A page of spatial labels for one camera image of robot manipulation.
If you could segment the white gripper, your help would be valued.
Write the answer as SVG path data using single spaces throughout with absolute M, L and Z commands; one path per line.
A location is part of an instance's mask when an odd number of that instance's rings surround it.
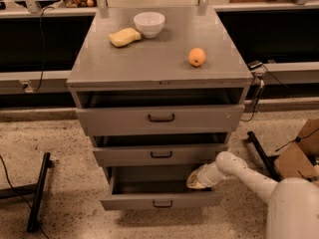
M 204 189 L 214 186 L 224 178 L 225 174 L 213 162 L 204 164 L 197 171 L 193 171 L 186 180 L 186 186 L 190 189 Z

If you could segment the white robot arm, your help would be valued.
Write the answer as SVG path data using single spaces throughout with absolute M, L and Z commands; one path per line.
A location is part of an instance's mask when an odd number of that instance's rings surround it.
M 186 186 L 203 189 L 232 177 L 267 204 L 265 239 L 319 239 L 319 187 L 303 178 L 277 182 L 249 168 L 242 158 L 223 151 L 214 162 L 193 171 Z

